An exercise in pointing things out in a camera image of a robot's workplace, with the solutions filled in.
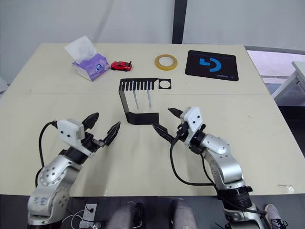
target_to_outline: sneaker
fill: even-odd
[[[268,204],[265,207],[265,211],[267,212],[267,223],[271,229],[286,229],[288,223],[282,220],[278,210],[273,204]]]

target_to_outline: blue logo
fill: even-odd
[[[102,68],[102,66],[100,65],[100,64],[98,64],[97,66],[96,66],[96,70],[100,70]]]
[[[214,68],[210,68],[209,71],[211,73],[213,72],[216,72],[216,71],[219,71],[221,69],[221,63],[219,62],[219,60],[217,59],[214,59],[212,57],[210,57],[210,61],[214,62],[216,64],[216,66]],[[210,62],[205,62],[205,59],[204,58],[200,58],[199,59],[199,64],[200,65],[206,65],[206,66],[210,66]]]

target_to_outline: tissue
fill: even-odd
[[[87,36],[71,42],[65,50],[75,60],[72,65],[77,73],[87,80],[93,81],[109,69],[106,57],[97,53]]]

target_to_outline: robotic arm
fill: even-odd
[[[181,120],[177,136],[172,137],[167,133],[167,129],[159,124],[153,127],[161,137],[171,143],[171,151],[175,143],[181,140],[186,147],[200,154],[209,163],[213,185],[219,199],[223,201],[224,214],[229,221],[225,228],[263,229],[260,214],[264,212],[256,210],[255,204],[251,202],[249,192],[252,188],[245,185],[241,167],[232,156],[227,141],[203,132],[205,124],[198,107],[189,107],[184,112],[175,108],[168,109]]]
[[[86,132],[92,129],[99,113],[88,116],[82,123],[60,120],[54,123],[61,140],[70,145],[46,165],[37,177],[37,187],[28,202],[28,228],[60,228],[68,204],[71,186],[88,157],[116,137],[120,122],[113,125],[102,140],[96,140]]]

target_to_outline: gray pants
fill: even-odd
[[[198,229],[195,214],[188,204],[177,199],[174,202],[173,229]],[[132,229],[136,204],[128,202],[115,211],[107,229]]]

